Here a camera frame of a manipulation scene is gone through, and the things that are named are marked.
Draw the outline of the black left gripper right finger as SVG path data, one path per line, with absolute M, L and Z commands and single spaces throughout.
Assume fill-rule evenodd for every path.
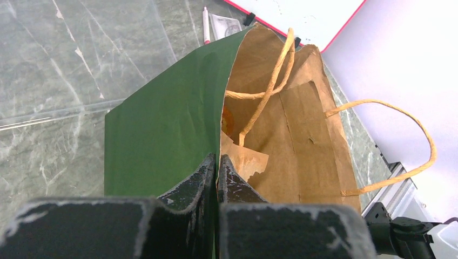
M 249 222 L 242 218 L 245 214 L 237 214 L 236 217 L 224 220 L 226 213 L 222 207 L 228 203 L 266 203 L 266 199 L 239 176 L 228 155 L 222 155 L 220 159 L 218 177 L 218 257 L 261 258 L 260 246 L 253 243 L 254 236 L 246 227 Z

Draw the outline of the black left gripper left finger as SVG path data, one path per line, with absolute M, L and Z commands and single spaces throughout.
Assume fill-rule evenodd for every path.
M 157 258 L 212 258 L 216 159 L 210 153 L 197 169 L 158 198 Z

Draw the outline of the green paper bag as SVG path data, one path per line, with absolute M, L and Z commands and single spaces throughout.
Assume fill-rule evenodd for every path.
M 255 25 L 204 45 L 105 116 L 104 193 L 158 196 L 210 153 L 272 203 L 324 203 L 360 210 L 360 196 L 410 178 L 437 158 L 389 180 L 358 187 L 340 112 L 315 45 L 295 48 Z M 234 132 L 221 130 L 223 106 Z

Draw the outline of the white ruler package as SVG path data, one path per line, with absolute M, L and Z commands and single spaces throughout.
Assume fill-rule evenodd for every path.
M 240 22 L 234 18 L 209 14 L 212 31 L 215 40 L 220 40 L 242 31 Z

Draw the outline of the orange fake bread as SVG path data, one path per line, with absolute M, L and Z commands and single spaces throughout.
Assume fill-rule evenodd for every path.
M 223 112 L 221 115 L 221 130 L 228 136 L 231 137 L 234 132 L 234 117 L 227 106 L 223 106 Z

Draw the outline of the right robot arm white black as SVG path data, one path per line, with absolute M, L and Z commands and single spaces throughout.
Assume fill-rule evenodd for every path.
M 399 216 L 392 219 L 381 202 L 364 216 L 378 255 L 399 258 L 457 258 L 457 217 L 425 222 Z

